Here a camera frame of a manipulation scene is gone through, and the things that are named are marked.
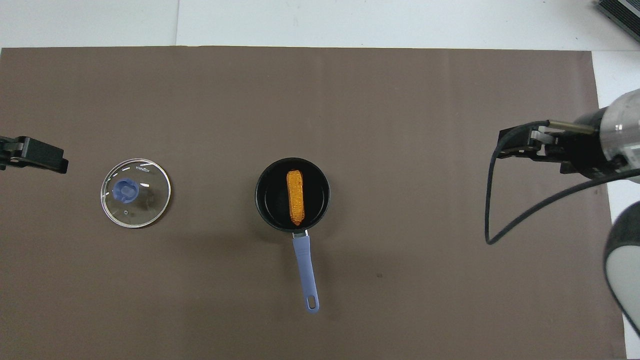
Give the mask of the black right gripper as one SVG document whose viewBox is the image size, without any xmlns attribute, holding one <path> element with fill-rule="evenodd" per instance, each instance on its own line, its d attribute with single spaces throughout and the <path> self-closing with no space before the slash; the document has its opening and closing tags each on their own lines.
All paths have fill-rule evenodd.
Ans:
<svg viewBox="0 0 640 360">
<path fill-rule="evenodd" d="M 606 107 L 578 117 L 575 125 L 592 126 L 595 133 L 567 134 L 547 130 L 539 123 L 523 124 L 499 132 L 500 151 L 498 158 L 528 158 L 532 161 L 562 161 L 562 174 L 581 174 L 588 179 L 602 178 L 614 174 L 614 167 L 606 159 L 601 145 L 599 129 Z"/>
</svg>

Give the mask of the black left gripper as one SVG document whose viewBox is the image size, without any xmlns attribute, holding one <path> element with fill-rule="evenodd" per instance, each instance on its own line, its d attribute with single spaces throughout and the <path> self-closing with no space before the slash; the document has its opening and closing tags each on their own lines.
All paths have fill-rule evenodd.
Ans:
<svg viewBox="0 0 640 360">
<path fill-rule="evenodd" d="M 66 174 L 69 161 L 64 150 L 29 136 L 0 137 L 0 170 L 7 166 L 32 167 L 53 173 Z"/>
</svg>

